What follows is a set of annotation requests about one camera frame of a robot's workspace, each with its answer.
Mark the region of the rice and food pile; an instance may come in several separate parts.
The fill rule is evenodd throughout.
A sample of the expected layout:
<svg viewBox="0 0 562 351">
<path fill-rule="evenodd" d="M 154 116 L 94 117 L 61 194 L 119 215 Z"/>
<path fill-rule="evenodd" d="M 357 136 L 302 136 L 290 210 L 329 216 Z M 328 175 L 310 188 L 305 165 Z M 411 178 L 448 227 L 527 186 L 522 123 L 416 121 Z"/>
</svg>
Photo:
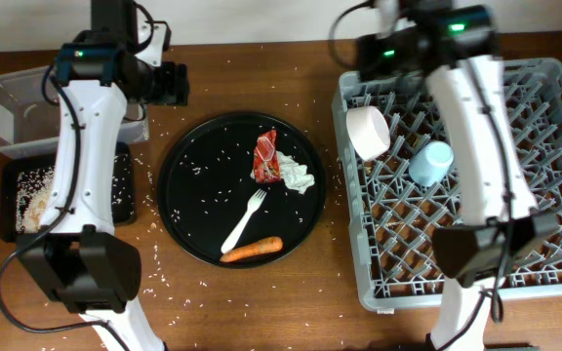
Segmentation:
<svg viewBox="0 0 562 351">
<path fill-rule="evenodd" d="M 54 167 L 23 171 L 17 176 L 16 230 L 36 233 L 45 212 L 54 177 Z"/>
</svg>

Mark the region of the orange carrot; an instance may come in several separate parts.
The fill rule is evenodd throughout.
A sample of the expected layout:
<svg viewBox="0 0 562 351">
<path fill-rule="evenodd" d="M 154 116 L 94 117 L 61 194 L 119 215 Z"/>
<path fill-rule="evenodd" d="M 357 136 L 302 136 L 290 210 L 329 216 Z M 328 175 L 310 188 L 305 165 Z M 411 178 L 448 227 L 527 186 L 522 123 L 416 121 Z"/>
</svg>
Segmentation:
<svg viewBox="0 0 562 351">
<path fill-rule="evenodd" d="M 229 263 L 262 254 L 273 254 L 282 249 L 283 241 L 280 237 L 267 237 L 253 244 L 225 253 L 221 257 L 220 262 Z"/>
</svg>

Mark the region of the white napkin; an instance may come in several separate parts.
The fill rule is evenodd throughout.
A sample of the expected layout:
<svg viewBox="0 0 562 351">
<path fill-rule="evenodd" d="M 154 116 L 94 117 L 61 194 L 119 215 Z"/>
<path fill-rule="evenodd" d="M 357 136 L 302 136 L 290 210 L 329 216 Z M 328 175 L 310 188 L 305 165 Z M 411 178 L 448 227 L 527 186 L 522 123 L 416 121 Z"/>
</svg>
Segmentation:
<svg viewBox="0 0 562 351">
<path fill-rule="evenodd" d="M 286 156 L 281 151 L 276 152 L 281 179 L 289 190 L 297 191 L 303 195 L 306 190 L 315 184 L 315 178 L 307 170 L 307 165 L 301 165 L 292 157 Z"/>
</svg>

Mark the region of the clear plastic bin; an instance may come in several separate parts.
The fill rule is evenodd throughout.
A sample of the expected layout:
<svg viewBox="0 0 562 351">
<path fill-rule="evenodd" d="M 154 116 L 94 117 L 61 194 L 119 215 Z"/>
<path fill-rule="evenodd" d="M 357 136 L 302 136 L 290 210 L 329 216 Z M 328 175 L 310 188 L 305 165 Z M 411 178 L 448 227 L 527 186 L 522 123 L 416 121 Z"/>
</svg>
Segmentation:
<svg viewBox="0 0 562 351">
<path fill-rule="evenodd" d="M 60 142 L 60 108 L 50 105 L 42 95 L 42 81 L 48 66 L 0 75 L 0 153 L 19 159 L 56 153 Z M 107 95 L 107 87 L 99 81 L 73 83 L 77 95 L 90 98 L 100 93 Z M 90 88 L 80 93 L 81 87 Z M 149 140 L 148 119 L 144 109 L 137 103 L 127 105 L 124 120 L 120 125 L 117 141 L 133 144 Z"/>
</svg>

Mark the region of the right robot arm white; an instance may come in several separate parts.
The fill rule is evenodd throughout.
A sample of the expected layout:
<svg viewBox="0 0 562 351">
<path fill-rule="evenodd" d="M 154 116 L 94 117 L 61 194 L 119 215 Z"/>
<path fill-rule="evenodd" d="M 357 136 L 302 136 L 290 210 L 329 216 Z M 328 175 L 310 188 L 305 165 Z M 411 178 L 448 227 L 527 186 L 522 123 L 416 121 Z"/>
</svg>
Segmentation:
<svg viewBox="0 0 562 351">
<path fill-rule="evenodd" d="M 362 80 L 417 70 L 454 152 L 459 223 L 432 234 L 444 274 L 431 350 L 480 350 L 488 322 L 503 317 L 500 287 L 517 258 L 557 229 L 539 208 L 518 160 L 507 118 L 496 27 L 482 5 L 376 1 L 381 30 L 357 42 Z"/>
</svg>

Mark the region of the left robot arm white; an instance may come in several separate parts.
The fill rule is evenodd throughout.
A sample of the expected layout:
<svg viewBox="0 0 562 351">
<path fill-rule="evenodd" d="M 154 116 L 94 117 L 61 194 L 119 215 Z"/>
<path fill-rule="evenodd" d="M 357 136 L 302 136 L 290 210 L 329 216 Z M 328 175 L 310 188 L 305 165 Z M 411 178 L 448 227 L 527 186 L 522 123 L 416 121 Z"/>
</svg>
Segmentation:
<svg viewBox="0 0 562 351">
<path fill-rule="evenodd" d="M 115 235 L 111 187 L 130 103 L 184 105 L 187 68 L 164 61 L 170 26 L 135 1 L 95 1 L 91 26 L 64 44 L 48 77 L 60 107 L 49 201 L 13 257 L 109 350 L 162 350 L 141 308 L 141 256 Z"/>
</svg>

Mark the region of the black rectangular tray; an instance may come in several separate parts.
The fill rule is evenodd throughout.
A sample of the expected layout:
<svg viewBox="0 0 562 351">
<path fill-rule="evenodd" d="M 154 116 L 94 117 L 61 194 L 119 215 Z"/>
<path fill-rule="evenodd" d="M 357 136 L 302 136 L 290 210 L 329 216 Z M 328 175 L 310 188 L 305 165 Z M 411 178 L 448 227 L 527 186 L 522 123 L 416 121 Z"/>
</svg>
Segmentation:
<svg viewBox="0 0 562 351">
<path fill-rule="evenodd" d="M 23 171 L 54 167 L 56 155 L 18 159 L 7 164 L 2 173 L 0 239 L 11 243 L 21 235 L 16 230 L 17 176 Z M 110 204 L 115 225 L 129 224 L 136 219 L 133 161 L 129 147 L 119 142 L 114 156 Z"/>
</svg>

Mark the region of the light blue cup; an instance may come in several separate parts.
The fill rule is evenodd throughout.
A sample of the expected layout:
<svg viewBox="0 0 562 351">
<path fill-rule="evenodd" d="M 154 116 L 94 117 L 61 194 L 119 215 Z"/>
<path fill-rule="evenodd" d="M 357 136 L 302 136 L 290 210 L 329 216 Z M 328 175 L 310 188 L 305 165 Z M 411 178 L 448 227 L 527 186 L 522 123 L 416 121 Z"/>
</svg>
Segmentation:
<svg viewBox="0 0 562 351">
<path fill-rule="evenodd" d="M 409 175 L 414 183 L 430 187 L 440 182 L 454 162 L 454 151 L 443 141 L 431 141 L 411 160 Z"/>
</svg>

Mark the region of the pink bowl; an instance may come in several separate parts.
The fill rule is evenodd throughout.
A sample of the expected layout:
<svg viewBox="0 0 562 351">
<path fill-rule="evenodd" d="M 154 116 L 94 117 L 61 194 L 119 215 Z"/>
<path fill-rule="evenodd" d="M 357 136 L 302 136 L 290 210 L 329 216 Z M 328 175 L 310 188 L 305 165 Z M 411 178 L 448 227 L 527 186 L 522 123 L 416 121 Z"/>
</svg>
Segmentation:
<svg viewBox="0 0 562 351">
<path fill-rule="evenodd" d="M 374 160 L 389 149 L 389 127 L 374 106 L 349 109 L 346 128 L 355 152 L 364 161 Z"/>
</svg>

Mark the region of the round black tray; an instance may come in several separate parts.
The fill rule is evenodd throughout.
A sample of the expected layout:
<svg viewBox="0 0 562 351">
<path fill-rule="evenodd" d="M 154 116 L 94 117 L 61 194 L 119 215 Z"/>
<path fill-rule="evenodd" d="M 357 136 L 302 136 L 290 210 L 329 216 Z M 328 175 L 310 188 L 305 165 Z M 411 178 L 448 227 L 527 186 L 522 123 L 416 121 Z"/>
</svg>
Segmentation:
<svg viewBox="0 0 562 351">
<path fill-rule="evenodd" d="M 257 139 L 271 130 L 277 133 L 277 150 L 314 176 L 304 193 L 281 181 L 260 185 L 251 177 Z M 319 154 L 299 129 L 260 112 L 229 112 L 203 122 L 170 148 L 158 175 L 156 202 L 166 230 L 185 251 L 223 266 L 221 245 L 259 189 L 266 196 L 237 245 L 278 237 L 282 248 L 234 261 L 233 269 L 265 265 L 297 248 L 323 212 L 327 185 Z"/>
</svg>

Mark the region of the white plastic fork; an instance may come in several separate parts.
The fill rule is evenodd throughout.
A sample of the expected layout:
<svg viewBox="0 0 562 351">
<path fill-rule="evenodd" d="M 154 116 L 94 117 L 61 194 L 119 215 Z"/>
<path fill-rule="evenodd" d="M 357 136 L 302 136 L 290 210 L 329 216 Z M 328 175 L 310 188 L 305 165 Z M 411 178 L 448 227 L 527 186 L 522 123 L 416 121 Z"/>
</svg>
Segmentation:
<svg viewBox="0 0 562 351">
<path fill-rule="evenodd" d="M 233 230 L 230 232 L 230 234 L 227 236 L 227 238 L 224 240 L 224 242 L 221 245 L 221 252 L 223 254 L 227 254 L 228 252 L 230 252 L 235 248 L 244 229 L 246 228 L 246 225 L 248 224 L 248 221 L 250 220 L 254 212 L 256 212 L 260 208 L 265 196 L 266 196 L 266 192 L 264 190 L 259 189 L 249 199 L 249 201 L 247 202 L 246 212 L 243 214 L 241 219 L 238 221 L 236 226 L 233 228 Z"/>
</svg>

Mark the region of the grey dishwasher rack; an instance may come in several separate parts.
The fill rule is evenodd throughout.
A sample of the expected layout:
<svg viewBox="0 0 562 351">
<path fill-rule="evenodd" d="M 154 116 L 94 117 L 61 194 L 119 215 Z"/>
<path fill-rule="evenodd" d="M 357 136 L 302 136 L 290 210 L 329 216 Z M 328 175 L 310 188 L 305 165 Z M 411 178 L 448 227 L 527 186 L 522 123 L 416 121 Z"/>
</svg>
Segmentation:
<svg viewBox="0 0 562 351">
<path fill-rule="evenodd" d="M 420 77 L 338 82 L 332 111 L 358 298 L 379 314 L 439 304 L 444 277 L 431 247 L 435 229 L 460 221 L 455 171 L 423 187 L 409 174 L 414 155 L 446 133 Z M 554 58 L 511 60 L 505 66 L 508 118 L 524 176 L 539 207 L 556 215 L 559 231 L 519 259 L 501 287 L 506 300 L 562 296 L 562 64 Z M 348 138 L 346 113 L 374 106 L 390 128 L 389 150 L 364 161 Z"/>
</svg>

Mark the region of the red snack wrapper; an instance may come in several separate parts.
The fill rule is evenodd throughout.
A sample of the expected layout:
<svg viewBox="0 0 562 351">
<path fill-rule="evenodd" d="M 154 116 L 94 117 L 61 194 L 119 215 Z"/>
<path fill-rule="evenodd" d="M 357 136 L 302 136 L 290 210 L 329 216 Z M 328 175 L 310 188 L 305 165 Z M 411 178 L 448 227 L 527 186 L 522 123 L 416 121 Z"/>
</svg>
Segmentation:
<svg viewBox="0 0 562 351">
<path fill-rule="evenodd" d="M 271 183 L 281 180 L 276 153 L 277 132 L 270 130 L 257 139 L 254 151 L 253 176 L 257 183 Z"/>
</svg>

